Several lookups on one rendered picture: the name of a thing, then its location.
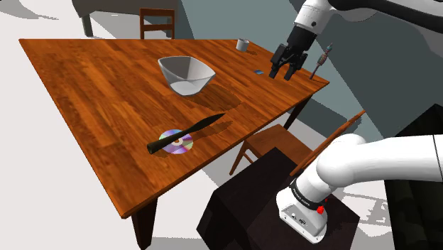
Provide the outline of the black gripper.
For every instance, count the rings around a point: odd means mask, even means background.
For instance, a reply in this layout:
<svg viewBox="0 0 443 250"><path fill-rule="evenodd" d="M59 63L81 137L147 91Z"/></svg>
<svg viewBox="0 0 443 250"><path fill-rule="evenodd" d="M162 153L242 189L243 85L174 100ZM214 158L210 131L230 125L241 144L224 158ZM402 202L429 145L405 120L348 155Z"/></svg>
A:
<svg viewBox="0 0 443 250"><path fill-rule="evenodd" d="M294 26L287 39L288 46L280 44L270 59L272 66L269 77L274 79L279 69L288 61L288 58L295 55L289 60L290 66L284 76L285 80L290 80L292 75L302 68L307 59L307 53L304 52L310 49L316 37L317 34L307 29Z"/></svg>

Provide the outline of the brown wooden table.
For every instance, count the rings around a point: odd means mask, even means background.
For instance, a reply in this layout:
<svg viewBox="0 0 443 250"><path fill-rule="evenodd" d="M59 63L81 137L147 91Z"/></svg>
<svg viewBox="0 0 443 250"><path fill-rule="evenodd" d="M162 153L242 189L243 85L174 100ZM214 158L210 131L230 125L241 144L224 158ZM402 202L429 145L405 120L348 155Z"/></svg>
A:
<svg viewBox="0 0 443 250"><path fill-rule="evenodd" d="M132 219L141 249L151 244L163 193L327 85L306 70L272 79L271 53L254 43L240 52L235 40L23 39L21 46L120 217ZM172 55L197 58L215 78L181 97L158 64ZM163 132L221 113L189 133L188 152L148 152Z"/></svg>

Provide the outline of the dark grey table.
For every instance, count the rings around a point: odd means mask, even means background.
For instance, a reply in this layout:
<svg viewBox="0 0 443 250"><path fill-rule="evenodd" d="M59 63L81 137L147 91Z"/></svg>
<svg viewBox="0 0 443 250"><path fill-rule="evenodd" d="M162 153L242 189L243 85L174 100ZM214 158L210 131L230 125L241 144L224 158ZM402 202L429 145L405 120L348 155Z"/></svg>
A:
<svg viewBox="0 0 443 250"><path fill-rule="evenodd" d="M95 11L139 14L142 7L154 9L177 9L178 0L71 0L82 20L84 34L93 36L90 14Z"/></svg>

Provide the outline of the slender brown stick figure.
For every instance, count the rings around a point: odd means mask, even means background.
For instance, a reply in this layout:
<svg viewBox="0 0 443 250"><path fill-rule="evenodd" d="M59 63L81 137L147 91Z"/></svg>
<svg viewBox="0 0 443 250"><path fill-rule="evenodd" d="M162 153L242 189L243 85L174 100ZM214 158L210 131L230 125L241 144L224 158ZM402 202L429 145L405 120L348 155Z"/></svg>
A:
<svg viewBox="0 0 443 250"><path fill-rule="evenodd" d="M321 54L321 56L319 57L319 59L317 61L315 69L312 71L312 73L309 77L310 80L315 76L316 71L326 62L326 60L329 56L329 53L332 51L332 48L333 48L333 43L330 43L327 46L327 48L325 49L325 51Z"/></svg>

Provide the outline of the shiny compact disc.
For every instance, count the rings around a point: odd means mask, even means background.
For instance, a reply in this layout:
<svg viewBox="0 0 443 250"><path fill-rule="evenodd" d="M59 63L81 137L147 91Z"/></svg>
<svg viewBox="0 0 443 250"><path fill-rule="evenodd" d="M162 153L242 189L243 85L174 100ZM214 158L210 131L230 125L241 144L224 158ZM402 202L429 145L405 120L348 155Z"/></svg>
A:
<svg viewBox="0 0 443 250"><path fill-rule="evenodd" d="M166 138L168 136L172 136L173 134L177 134L181 132L180 129L171 129L168 131L163 132L159 139ZM172 154L182 154L188 152L193 146L193 140L191 135L186 134L183 137L179 138L178 140L168 144L167 146L163 147L163 150L172 153Z"/></svg>

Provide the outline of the white bowl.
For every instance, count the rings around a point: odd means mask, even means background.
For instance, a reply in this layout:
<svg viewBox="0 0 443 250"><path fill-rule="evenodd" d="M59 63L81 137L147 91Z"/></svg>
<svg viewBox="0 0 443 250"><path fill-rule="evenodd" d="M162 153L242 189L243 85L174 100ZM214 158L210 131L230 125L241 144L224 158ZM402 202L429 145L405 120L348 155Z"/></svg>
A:
<svg viewBox="0 0 443 250"><path fill-rule="evenodd" d="M168 86L180 96L200 92L216 75L211 67L191 56L170 56L158 59Z"/></svg>

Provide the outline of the black knife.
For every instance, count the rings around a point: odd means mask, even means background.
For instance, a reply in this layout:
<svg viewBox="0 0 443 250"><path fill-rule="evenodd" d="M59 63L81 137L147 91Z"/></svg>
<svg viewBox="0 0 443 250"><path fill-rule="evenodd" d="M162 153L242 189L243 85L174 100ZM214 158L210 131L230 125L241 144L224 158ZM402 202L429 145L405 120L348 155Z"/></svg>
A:
<svg viewBox="0 0 443 250"><path fill-rule="evenodd" d="M207 118L204 118L204 119L198 121L196 124L192 125L188 129L185 129L184 131L167 136L165 138L159 139L159 140L154 141L152 143L148 143L146 146L148 149L148 152L150 154L154 154L155 152L166 147L167 145L171 144L172 142L175 142L176 140L182 138L183 136L186 136L189 133L199 131L199 130L209 126L210 124L214 123L216 120L221 118L222 116L224 116L224 113L216 114L213 116L208 116Z"/></svg>

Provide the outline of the dark robot stand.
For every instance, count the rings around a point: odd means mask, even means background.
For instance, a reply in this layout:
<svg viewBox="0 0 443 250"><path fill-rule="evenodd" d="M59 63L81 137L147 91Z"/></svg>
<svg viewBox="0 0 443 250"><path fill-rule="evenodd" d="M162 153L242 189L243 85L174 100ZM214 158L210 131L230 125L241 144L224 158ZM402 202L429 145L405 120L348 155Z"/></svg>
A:
<svg viewBox="0 0 443 250"><path fill-rule="evenodd" d="M359 216L335 196L327 200L326 235L311 244L279 218L275 197L296 164L274 148L218 187L197 226L209 250L350 250Z"/></svg>

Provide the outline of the brown wooden chair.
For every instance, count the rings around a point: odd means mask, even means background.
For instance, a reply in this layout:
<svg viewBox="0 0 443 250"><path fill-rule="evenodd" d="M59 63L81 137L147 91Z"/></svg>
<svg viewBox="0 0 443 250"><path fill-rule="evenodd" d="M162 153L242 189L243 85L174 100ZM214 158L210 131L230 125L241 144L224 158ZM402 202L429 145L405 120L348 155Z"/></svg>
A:
<svg viewBox="0 0 443 250"><path fill-rule="evenodd" d="M170 19L169 23L163 24L145 24L145 16L160 16L168 17ZM174 9L152 9L152 8L140 8L139 9L140 18L140 39L145 39L145 32L147 31L170 31L171 39L175 39L175 10Z"/></svg>
<svg viewBox="0 0 443 250"><path fill-rule="evenodd" d="M338 136L345 132L357 119L359 119L366 111L362 110L357 115L352 117L346 123L341 125L330 137L328 137L323 143L321 143L315 150L310 150L303 142L292 135L289 131L284 129L280 124L265 129L257 134L249 136L242 144L234 164L229 172L230 175L234 174L240 160L244 157L250 163L253 160L246 154L249 150L257 158L262 157L273 148L277 148L284 153L291 161L297 166L290 173L290 176L298 173L301 170L313 162L313 160Z"/></svg>

